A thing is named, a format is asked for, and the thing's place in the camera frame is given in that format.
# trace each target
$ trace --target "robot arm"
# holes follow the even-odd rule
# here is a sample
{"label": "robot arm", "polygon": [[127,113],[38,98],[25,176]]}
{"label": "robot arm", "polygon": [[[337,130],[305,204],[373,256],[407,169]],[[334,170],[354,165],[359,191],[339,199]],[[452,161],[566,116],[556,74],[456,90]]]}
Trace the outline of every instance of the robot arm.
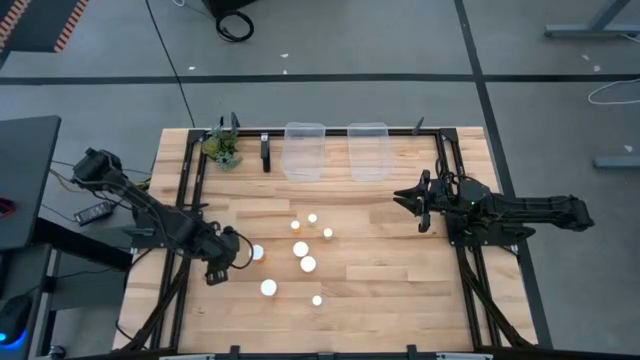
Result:
{"label": "robot arm", "polygon": [[72,181],[91,192],[108,191],[129,202],[137,211],[138,223],[154,229],[158,244],[183,256],[206,261],[208,285],[228,279],[227,269],[239,250],[237,232],[230,226],[221,232],[217,223],[209,224],[195,212],[167,206],[138,189],[122,173],[120,159],[105,151],[88,149],[73,168]]}
{"label": "robot arm", "polygon": [[[456,184],[455,193],[450,183]],[[437,211],[445,215],[449,230],[457,232],[464,245],[514,245],[535,233],[523,227],[524,223],[553,224],[573,231],[594,225],[585,203],[571,195],[510,198],[492,193],[467,176],[431,180],[428,170],[422,172],[417,186],[394,195],[394,201],[421,217],[420,232],[429,229],[429,212]]]}

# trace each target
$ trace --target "gray floor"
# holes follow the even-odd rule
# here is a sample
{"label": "gray floor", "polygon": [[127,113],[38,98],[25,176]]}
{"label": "gray floor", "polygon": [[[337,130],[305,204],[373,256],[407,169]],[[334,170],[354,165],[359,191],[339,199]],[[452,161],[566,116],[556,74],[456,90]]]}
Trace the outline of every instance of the gray floor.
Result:
{"label": "gray floor", "polygon": [[[231,45],[215,35],[204,15],[170,0],[150,1],[181,75],[471,71],[448,0],[261,0],[246,8],[256,23],[255,37]],[[198,0],[187,3],[202,9]],[[587,21],[603,3],[465,1],[485,74],[639,73],[640,44],[542,36],[545,24]],[[640,22],[639,15],[636,1],[620,20]],[[92,0],[63,53],[13,53],[0,71],[0,77],[167,75],[171,69],[142,0]],[[586,199],[597,223],[581,234],[540,227],[530,241],[554,345],[640,354],[640,282],[634,276],[640,272],[640,176],[591,167],[597,154],[628,154],[625,146],[632,154],[640,151],[640,105],[590,105],[587,94],[601,85],[489,84],[489,94],[518,194],[573,193]],[[197,126],[210,126],[230,111],[243,126],[413,125],[421,116],[428,126],[484,125],[472,83],[189,84],[185,94]],[[603,98],[638,99],[640,86],[620,87]],[[56,160],[75,163],[91,146],[114,152],[125,167],[142,172],[150,170],[162,128],[190,125],[176,85],[0,86],[0,110],[0,119],[60,115]],[[64,165],[54,169],[66,176],[71,171]],[[55,179],[47,184],[44,203],[67,216],[95,202],[64,191]],[[46,209],[41,216],[79,230]],[[130,223],[120,209],[81,230]],[[112,236],[102,240],[123,244]],[[61,261],[67,273],[86,266],[77,259]],[[117,296],[104,296],[108,292],[121,294],[121,287],[96,289],[90,294],[101,300],[96,307],[61,314],[54,341],[70,355],[110,348],[119,307]]]}

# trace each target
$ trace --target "white cable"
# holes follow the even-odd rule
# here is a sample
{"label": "white cable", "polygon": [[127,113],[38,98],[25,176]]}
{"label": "white cable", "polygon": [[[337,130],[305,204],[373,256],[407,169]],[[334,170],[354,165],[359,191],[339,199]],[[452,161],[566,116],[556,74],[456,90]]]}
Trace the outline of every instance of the white cable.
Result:
{"label": "white cable", "polygon": [[640,40],[638,40],[638,39],[636,39],[636,38],[632,38],[632,37],[631,37],[631,36],[629,36],[629,35],[623,34],[623,35],[622,35],[622,37],[623,37],[623,38],[625,38],[625,39],[627,39],[627,40],[631,40],[631,41],[633,41],[633,42],[637,42],[638,44],[640,44]]}
{"label": "white cable", "polygon": [[[636,39],[636,38],[632,38],[629,35],[626,34],[622,34],[620,35],[623,38],[627,39],[627,40],[631,40],[633,42],[636,42],[638,44],[640,44],[640,40]],[[616,81],[616,82],[612,82],[611,84],[607,84],[605,86],[599,87],[595,90],[593,90],[591,92],[591,94],[589,94],[589,96],[587,96],[587,100],[589,101],[590,104],[592,105],[631,105],[631,104],[640,104],[640,100],[629,100],[629,101],[595,101],[593,100],[593,96],[603,90],[606,90],[610,87],[616,86],[616,85],[620,85],[620,84],[632,84],[632,83],[636,83],[636,82],[640,82],[640,79],[634,79],[634,80],[623,80],[623,81]]]}

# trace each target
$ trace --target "clear plastic container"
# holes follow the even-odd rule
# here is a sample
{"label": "clear plastic container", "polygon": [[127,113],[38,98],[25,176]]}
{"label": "clear plastic container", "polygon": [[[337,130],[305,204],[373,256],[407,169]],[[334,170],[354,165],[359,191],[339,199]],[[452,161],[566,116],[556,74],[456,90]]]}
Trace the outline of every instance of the clear plastic container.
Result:
{"label": "clear plastic container", "polygon": [[385,123],[354,123],[347,128],[351,177],[382,181],[391,172],[391,143]]}
{"label": "clear plastic container", "polygon": [[325,132],[326,127],[322,124],[287,124],[280,166],[289,181],[313,182],[320,179]]}

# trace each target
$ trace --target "wooden table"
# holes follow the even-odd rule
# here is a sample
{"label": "wooden table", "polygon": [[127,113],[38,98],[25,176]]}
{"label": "wooden table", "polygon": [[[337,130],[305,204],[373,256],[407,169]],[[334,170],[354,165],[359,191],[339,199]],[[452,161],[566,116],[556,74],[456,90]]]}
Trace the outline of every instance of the wooden table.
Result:
{"label": "wooden table", "polygon": [[[467,174],[497,191],[482,128],[458,128]],[[187,129],[163,132],[151,181],[151,195],[174,204]],[[209,287],[206,264],[195,260],[187,290],[179,352],[404,352],[471,350],[455,250],[444,220],[432,215],[429,232],[417,231],[418,219],[392,201],[393,191],[418,182],[423,169],[435,172],[435,141],[392,136],[393,171],[383,182],[351,179],[346,137],[327,137],[325,167],[316,183],[291,183],[280,169],[282,139],[271,140],[272,172],[262,172],[260,142],[241,138],[243,163],[224,173],[207,166],[202,202],[206,220],[232,225],[265,248],[266,261],[231,270],[230,280]],[[192,169],[199,157],[194,153]],[[187,199],[191,199],[195,175]],[[318,226],[306,217],[318,215]],[[289,225],[303,224],[299,235]],[[322,238],[331,227],[335,237]],[[296,241],[310,245],[318,266],[303,273],[292,252]],[[242,244],[237,264],[247,259]],[[527,340],[536,342],[529,305],[516,258],[500,248],[484,248],[495,302]],[[164,250],[154,250],[131,271],[120,324],[133,334],[158,298]],[[274,279],[274,298],[260,293],[260,283]],[[321,306],[311,298],[321,295]],[[489,343],[484,311],[476,301],[483,341]],[[167,342],[172,310],[165,319]],[[126,343],[116,335],[114,347]]]}

